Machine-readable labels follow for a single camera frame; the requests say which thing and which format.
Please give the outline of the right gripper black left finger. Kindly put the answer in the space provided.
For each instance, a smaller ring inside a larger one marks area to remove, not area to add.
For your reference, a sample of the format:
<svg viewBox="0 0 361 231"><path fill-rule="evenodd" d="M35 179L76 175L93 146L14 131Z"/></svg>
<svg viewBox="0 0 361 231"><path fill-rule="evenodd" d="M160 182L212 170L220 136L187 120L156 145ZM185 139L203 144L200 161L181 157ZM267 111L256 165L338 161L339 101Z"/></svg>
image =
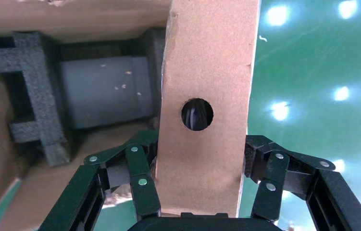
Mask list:
<svg viewBox="0 0 361 231"><path fill-rule="evenodd" d="M124 144L84 159L40 225L40 231L91 231L108 193L130 185L137 221L161 216L151 176L158 132L138 131Z"/></svg>

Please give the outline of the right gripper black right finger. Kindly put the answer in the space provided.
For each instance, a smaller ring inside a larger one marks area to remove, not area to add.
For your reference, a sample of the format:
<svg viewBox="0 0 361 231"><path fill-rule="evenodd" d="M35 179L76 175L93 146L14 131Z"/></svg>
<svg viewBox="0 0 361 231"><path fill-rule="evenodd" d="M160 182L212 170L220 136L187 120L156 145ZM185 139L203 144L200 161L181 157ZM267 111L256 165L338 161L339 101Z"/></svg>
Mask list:
<svg viewBox="0 0 361 231"><path fill-rule="evenodd" d="M332 162L262 135L246 136L244 155L244 174L259 186L252 218L278 221L287 191L306 202L318 231L361 231L361 203Z"/></svg>

